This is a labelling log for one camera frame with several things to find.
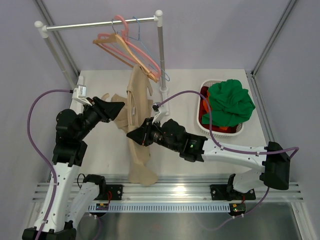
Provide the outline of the beige t shirt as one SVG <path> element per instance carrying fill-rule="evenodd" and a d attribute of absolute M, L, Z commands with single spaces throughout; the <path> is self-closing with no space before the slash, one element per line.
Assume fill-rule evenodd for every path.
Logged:
<path fill-rule="evenodd" d="M 127 86 L 127 97 L 114 94 L 112 102 L 124 102 L 125 106 L 114 120 L 119 129 L 129 133 L 139 128 L 146 118 L 151 117 L 153 101 L 148 96 L 153 94 L 153 89 L 147 74 L 140 65 L 132 69 Z M 158 181 L 158 175 L 150 170 L 146 164 L 150 160 L 150 149 L 128 140 L 130 152 L 130 169 L 128 180 L 133 184 L 149 186 Z"/>

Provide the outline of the beige wooden hanger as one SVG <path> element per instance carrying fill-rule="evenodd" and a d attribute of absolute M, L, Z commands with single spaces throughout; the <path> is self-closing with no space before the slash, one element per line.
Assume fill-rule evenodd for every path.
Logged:
<path fill-rule="evenodd" d="M 123 107 L 124 110 L 128 109 L 128 99 L 126 97 L 122 97 L 118 94 L 114 94 L 113 96 L 110 96 L 109 93 L 105 93 L 101 99 L 105 102 L 124 102 L 125 105 Z"/>

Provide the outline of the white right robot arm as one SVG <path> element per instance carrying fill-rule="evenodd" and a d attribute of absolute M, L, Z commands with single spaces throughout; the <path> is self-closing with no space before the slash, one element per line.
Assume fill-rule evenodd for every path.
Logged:
<path fill-rule="evenodd" d="M 225 200 L 237 199 L 261 186 L 280 191 L 289 189 L 291 159 L 277 142 L 270 141 L 267 146 L 260 147 L 224 144 L 188 133 L 173 119 L 163 124 L 153 120 L 146 118 L 126 136 L 140 146 L 158 144 L 191 163 L 222 162 L 249 169 L 229 176 Z"/>

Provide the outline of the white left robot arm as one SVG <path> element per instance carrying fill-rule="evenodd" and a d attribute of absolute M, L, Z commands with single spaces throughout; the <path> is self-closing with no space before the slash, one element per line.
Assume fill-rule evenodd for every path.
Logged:
<path fill-rule="evenodd" d="M 108 193 L 105 178 L 89 174 L 76 197 L 69 201 L 88 147 L 84 138 L 98 123 L 115 120 L 125 106 L 124 102 L 107 102 L 98 97 L 88 97 L 87 101 L 82 113 L 64 109 L 56 116 L 49 188 L 38 219 L 23 231 L 24 240 L 74 240 L 89 205 Z"/>

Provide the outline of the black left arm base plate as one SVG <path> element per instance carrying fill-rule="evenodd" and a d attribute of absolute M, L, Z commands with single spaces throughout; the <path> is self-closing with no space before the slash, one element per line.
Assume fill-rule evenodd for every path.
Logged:
<path fill-rule="evenodd" d="M 122 184 L 107 184 L 102 187 L 97 199 L 101 201 L 121 201 L 123 189 Z"/>

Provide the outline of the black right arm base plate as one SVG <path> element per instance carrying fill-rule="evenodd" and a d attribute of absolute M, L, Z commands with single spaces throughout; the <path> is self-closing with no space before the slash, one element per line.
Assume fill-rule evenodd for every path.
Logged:
<path fill-rule="evenodd" d="M 211 199 L 215 201 L 242 201 L 242 200 L 255 200 L 255 190 L 251 189 L 246 193 L 241 193 L 234 190 L 227 184 L 212 184 L 210 185 Z"/>

